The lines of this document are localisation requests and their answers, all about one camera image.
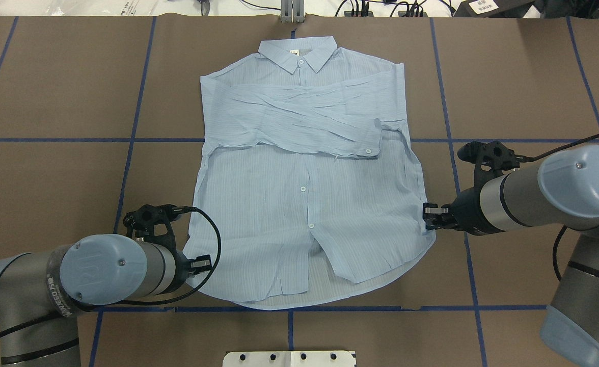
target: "shirt cuff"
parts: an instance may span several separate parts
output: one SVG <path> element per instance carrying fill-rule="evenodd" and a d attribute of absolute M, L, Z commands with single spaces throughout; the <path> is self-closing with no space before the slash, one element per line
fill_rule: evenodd
<path fill-rule="evenodd" d="M 381 129 L 381 121 L 375 118 L 363 138 L 356 142 L 353 152 L 361 158 L 377 156 L 381 152 Z"/>

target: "shirt sleeve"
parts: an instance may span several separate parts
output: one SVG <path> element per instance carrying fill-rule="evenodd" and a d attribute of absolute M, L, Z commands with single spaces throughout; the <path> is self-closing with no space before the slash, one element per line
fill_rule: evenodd
<path fill-rule="evenodd" d="M 297 153 L 379 154 L 379 119 L 349 114 L 341 84 L 228 86 L 206 76 L 200 82 L 205 140 L 214 148 L 262 143 Z"/>

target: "striped shirt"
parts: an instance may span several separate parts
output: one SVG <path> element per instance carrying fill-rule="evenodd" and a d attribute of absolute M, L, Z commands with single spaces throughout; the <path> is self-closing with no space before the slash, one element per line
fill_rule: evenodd
<path fill-rule="evenodd" d="M 200 83 L 193 204 L 223 239 L 202 292 L 262 309 L 320 304 L 390 283 L 433 244 L 404 65 L 333 37 L 266 40 Z M 188 231 L 185 255 L 215 253 L 202 218 Z"/>

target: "robotic arm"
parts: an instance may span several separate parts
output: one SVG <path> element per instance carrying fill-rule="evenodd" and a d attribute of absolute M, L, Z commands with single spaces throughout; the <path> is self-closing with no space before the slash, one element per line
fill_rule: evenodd
<path fill-rule="evenodd" d="M 533 159 L 500 142 L 472 142 L 458 156 L 476 165 L 474 186 L 451 204 L 425 203 L 427 228 L 485 235 L 562 223 L 578 230 L 581 238 L 547 307 L 541 338 L 567 359 L 599 367 L 599 146 L 561 151 L 521 170 L 520 163 Z M 514 171 L 504 175 L 508 170 Z M 188 260 L 175 248 L 170 222 L 191 211 L 216 231 L 213 265 L 209 255 Z M 79 313 L 117 302 L 148 304 L 122 300 L 170 293 L 189 276 L 209 271 L 189 295 L 218 265 L 220 233 L 199 209 L 146 205 L 128 213 L 123 224 L 128 237 L 91 235 L 55 251 L 0 260 L 3 365 L 80 365 Z M 155 235 L 157 224 L 166 225 L 167 234 Z"/>
<path fill-rule="evenodd" d="M 213 266 L 209 255 L 189 260 L 176 249 L 171 221 L 188 212 L 204 216 L 216 231 Z M 188 277 L 209 271 L 206 281 L 220 260 L 220 233 L 195 207 L 145 205 L 126 214 L 123 224 L 127 237 L 90 235 L 73 246 L 0 260 L 0 328 L 8 332 L 1 339 L 1 365 L 79 366 L 76 316 L 127 298 L 171 293 Z M 155 235 L 158 224 L 167 233 Z"/>
<path fill-rule="evenodd" d="M 443 207 L 425 203 L 427 228 L 485 235 L 561 223 L 580 232 L 540 336 L 570 361 L 599 367 L 599 146 L 561 151 L 520 170 L 526 157 L 500 142 L 471 142 L 458 157 L 476 165 L 474 187 Z"/>

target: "shirt placket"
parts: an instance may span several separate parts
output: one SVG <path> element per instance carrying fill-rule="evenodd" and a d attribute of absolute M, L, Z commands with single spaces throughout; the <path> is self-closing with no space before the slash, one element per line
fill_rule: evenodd
<path fill-rule="evenodd" d="M 297 60 L 297 76 L 299 77 L 299 85 L 306 86 L 306 67 L 307 62 L 304 58 L 299 58 Z M 303 196 L 304 203 L 307 209 L 307 221 L 306 226 L 309 231 L 315 228 L 315 222 L 317 221 L 316 213 L 314 212 L 313 205 L 316 202 L 316 195 L 318 195 L 318 190 L 316 189 L 316 165 L 315 165 L 315 155 L 314 154 L 304 154 L 304 164 L 306 167 L 306 183 L 303 183 L 299 192 Z"/>
<path fill-rule="evenodd" d="M 306 67 L 307 61 L 304 58 L 297 59 L 297 70 L 295 74 L 297 75 L 297 84 L 300 86 L 306 85 Z M 306 221 L 302 223 L 303 226 L 306 226 L 307 230 L 310 232 L 311 228 L 314 228 L 313 222 L 309 221 L 313 216 L 311 215 L 311 209 L 314 205 L 311 202 L 314 202 L 313 193 L 314 185 L 313 185 L 313 172 L 309 169 L 309 165 L 311 163 L 307 163 L 307 160 L 314 158 L 311 154 L 302 154 L 302 160 L 304 161 L 304 172 L 302 174 L 297 175 L 298 182 L 295 187 L 293 187 L 291 195 L 295 197 L 295 195 L 299 196 L 300 202 L 304 204 L 304 208 L 306 208 Z M 280 269 L 295 269 L 297 272 L 291 272 L 289 274 L 285 274 L 285 276 L 278 277 L 276 282 L 280 287 L 281 294 L 293 294 L 305 292 L 309 288 L 309 259 L 308 253 L 311 249 L 311 245 L 313 243 L 313 235 L 310 235 L 311 240 L 307 243 L 303 244 L 302 248 L 293 248 L 289 249 L 291 254 L 289 256 L 282 256 L 279 259 L 279 267 Z"/>

